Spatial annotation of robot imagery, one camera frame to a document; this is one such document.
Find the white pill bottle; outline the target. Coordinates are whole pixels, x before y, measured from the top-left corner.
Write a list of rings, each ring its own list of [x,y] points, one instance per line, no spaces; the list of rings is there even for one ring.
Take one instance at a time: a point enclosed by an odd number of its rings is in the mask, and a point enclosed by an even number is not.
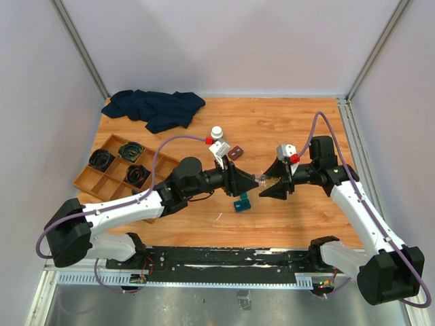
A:
[[[214,126],[211,129],[210,135],[214,141],[218,141],[218,140],[223,138],[224,133],[223,133],[223,130],[220,126]]]

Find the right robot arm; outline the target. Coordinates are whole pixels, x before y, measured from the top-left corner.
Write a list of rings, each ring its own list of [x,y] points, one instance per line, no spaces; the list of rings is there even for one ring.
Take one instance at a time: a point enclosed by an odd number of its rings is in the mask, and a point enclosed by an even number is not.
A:
[[[309,246],[309,266],[317,272],[329,266],[343,272],[373,306],[418,295],[425,261],[421,250],[407,246],[386,224],[355,171],[335,153],[331,137],[313,137],[309,155],[311,162],[301,164],[295,146],[279,145],[265,172],[267,179],[277,182],[260,196],[286,200],[297,185],[318,185],[345,214],[364,248],[359,253],[335,236],[317,238]]]

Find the wooden compartment tray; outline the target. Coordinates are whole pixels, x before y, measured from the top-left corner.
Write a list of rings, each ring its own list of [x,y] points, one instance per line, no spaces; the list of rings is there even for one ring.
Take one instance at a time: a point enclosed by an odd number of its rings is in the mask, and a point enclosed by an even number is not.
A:
[[[136,142],[144,147],[134,162],[124,159],[119,154],[119,148],[128,142]],[[132,165],[142,166],[151,171],[155,151],[161,143],[162,139],[158,137],[140,139],[117,134],[97,135],[91,152],[98,149],[107,150],[113,156],[113,160],[104,171],[97,170],[87,164],[76,177],[73,185],[79,190],[80,202],[82,204],[101,203],[146,191],[152,184],[152,178],[148,177],[137,187],[126,180],[127,172]]]

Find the teal pill box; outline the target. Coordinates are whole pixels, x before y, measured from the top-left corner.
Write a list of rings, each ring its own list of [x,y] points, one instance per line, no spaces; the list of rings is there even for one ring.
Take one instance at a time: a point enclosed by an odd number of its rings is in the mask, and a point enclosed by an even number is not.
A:
[[[241,194],[240,198],[233,203],[234,211],[241,213],[251,209],[251,202],[249,201],[247,193]]]

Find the brown pill box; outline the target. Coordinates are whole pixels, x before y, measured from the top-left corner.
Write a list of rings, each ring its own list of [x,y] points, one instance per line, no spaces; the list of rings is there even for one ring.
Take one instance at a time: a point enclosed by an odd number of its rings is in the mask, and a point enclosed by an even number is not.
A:
[[[234,148],[232,148],[232,149],[228,152],[227,156],[228,156],[231,160],[235,161],[235,160],[238,160],[238,159],[239,159],[243,154],[244,154],[243,149],[242,149],[241,147],[239,147],[239,146],[235,146]]]

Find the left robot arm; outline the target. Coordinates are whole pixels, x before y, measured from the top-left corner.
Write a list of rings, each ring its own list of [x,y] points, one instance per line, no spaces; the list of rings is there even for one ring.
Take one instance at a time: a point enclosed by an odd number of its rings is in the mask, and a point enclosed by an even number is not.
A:
[[[166,180],[145,192],[99,204],[66,200],[46,224],[44,234],[57,268],[88,258],[115,259],[136,269],[145,262],[138,240],[133,235],[108,234],[108,230],[172,215],[186,208],[190,198],[217,189],[237,197],[257,187],[255,177],[232,162],[203,170],[199,159],[187,157]]]

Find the right aluminium frame post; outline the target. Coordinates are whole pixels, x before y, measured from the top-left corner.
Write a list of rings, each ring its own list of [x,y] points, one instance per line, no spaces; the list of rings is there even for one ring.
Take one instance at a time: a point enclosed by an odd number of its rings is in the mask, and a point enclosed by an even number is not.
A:
[[[366,78],[369,76],[370,71],[374,67],[375,63],[379,59],[382,51],[384,50],[385,46],[387,45],[387,42],[394,34],[394,31],[400,24],[401,19],[403,19],[405,13],[409,9],[409,7],[412,5],[412,0],[400,0],[397,2],[393,12],[391,13],[390,17],[388,18],[383,30],[381,31],[381,34],[377,38],[372,50],[370,51],[367,59],[364,61],[364,64],[362,65],[362,68],[360,69],[359,73],[357,74],[354,82],[352,83],[347,95],[346,95],[346,101],[350,103],[357,93],[359,92],[360,88],[364,84]]]

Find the aluminium frame post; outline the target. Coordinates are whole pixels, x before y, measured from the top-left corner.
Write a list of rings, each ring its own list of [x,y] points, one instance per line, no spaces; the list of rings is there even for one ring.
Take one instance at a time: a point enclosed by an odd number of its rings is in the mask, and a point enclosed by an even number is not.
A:
[[[346,101],[350,103],[357,93],[359,92],[360,88],[364,84],[366,78],[369,76],[370,71],[374,67],[375,63],[379,59],[382,51],[384,50],[385,46],[387,45],[387,42],[394,34],[394,31],[400,24],[401,19],[403,19],[405,13],[409,9],[409,7],[412,5],[412,0],[400,0],[397,2],[393,12],[391,13],[390,17],[388,18],[383,30],[381,31],[381,34],[377,38],[372,50],[370,51],[367,59],[364,61],[364,64],[362,65],[362,68],[360,69],[359,73],[357,74],[354,82],[352,83],[347,95],[346,95]]]
[[[107,91],[107,88],[105,87],[105,84],[101,76],[99,75],[96,66],[93,63],[91,56],[89,55],[88,50],[86,49],[86,46],[82,41],[82,38],[80,37],[80,34],[77,28],[75,27],[75,24],[64,2],[61,0],[49,0],[49,2],[52,5],[54,11],[56,12],[56,15],[58,16],[59,20],[61,21],[61,24],[63,25],[65,31],[67,32],[92,82],[94,83],[97,90],[99,91],[99,94],[103,98],[108,98],[109,92]]]

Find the dark blue cloth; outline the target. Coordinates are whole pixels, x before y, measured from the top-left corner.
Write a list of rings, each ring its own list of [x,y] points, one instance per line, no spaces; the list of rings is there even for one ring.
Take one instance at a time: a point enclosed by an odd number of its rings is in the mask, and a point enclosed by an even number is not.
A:
[[[187,128],[195,114],[206,105],[203,98],[193,92],[164,92],[123,90],[115,93],[101,113],[110,117],[127,117],[146,123],[152,134],[178,126]]]

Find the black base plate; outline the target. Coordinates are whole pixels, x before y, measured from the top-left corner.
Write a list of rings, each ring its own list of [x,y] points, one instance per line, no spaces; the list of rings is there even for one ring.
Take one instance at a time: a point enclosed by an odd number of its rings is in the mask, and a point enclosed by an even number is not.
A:
[[[302,274],[331,277],[307,250],[240,247],[145,247],[126,261],[108,259],[110,270],[136,270],[147,283],[217,286],[290,286]]]

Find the left aluminium frame post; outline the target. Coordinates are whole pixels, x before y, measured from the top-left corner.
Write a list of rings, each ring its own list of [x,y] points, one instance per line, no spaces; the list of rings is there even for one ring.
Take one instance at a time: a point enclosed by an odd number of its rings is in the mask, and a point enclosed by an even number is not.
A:
[[[49,0],[49,2],[52,5],[54,11],[56,12],[56,15],[58,16],[59,20],[61,21],[61,24],[63,25],[65,31],[67,32],[92,82],[94,83],[97,90],[99,91],[99,94],[103,98],[108,98],[109,92],[107,91],[107,88],[105,87],[105,84],[101,76],[99,75],[96,66],[93,63],[91,56],[89,55],[88,50],[86,49],[86,46],[82,41],[82,38],[80,37],[80,34],[77,28],[75,27],[75,24],[64,2],[61,0]]]

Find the clear jar of yellow pills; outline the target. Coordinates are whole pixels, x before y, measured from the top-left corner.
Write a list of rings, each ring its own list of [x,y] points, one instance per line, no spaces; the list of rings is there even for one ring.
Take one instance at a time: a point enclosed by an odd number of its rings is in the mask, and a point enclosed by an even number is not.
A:
[[[255,180],[259,186],[263,187],[264,189],[268,189],[278,183],[280,178],[270,177],[267,175],[255,175]]]

